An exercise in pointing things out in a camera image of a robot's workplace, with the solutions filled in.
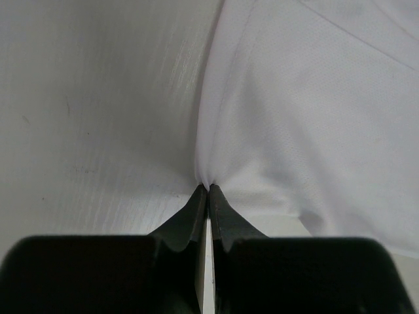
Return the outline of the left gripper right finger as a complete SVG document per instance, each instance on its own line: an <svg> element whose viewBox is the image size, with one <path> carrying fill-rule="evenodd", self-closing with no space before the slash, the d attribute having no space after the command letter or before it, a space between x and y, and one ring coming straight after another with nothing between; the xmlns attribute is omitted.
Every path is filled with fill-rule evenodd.
<svg viewBox="0 0 419 314"><path fill-rule="evenodd" d="M217 313L414 313L387 250L361 237L268 237L208 192Z"/></svg>

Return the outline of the white t shirt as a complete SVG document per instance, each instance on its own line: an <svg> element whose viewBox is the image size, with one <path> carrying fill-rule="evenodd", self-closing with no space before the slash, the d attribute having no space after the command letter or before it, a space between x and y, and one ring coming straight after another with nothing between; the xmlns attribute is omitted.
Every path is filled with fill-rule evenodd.
<svg viewBox="0 0 419 314"><path fill-rule="evenodd" d="M418 256L417 1L225 1L209 54L198 182Z"/></svg>

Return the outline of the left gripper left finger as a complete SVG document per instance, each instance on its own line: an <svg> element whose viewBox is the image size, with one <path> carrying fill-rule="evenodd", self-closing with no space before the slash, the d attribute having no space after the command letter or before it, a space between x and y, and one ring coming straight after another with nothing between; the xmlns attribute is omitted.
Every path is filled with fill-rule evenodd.
<svg viewBox="0 0 419 314"><path fill-rule="evenodd" d="M207 190L147 235L37 235L1 263L2 313L200 313Z"/></svg>

